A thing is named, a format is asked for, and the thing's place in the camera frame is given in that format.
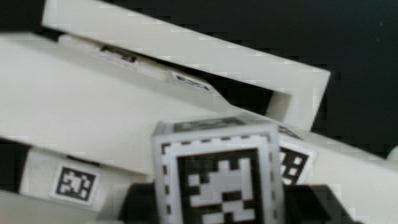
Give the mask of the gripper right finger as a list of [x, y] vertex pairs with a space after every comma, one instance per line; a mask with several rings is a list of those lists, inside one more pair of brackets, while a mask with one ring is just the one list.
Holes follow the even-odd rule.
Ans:
[[356, 224], [328, 185], [285, 186], [287, 224]]

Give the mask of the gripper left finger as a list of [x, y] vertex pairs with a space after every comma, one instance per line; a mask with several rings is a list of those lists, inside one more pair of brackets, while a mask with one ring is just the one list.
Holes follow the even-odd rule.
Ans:
[[154, 183], [138, 183], [131, 186], [118, 220], [125, 224], [159, 224]]

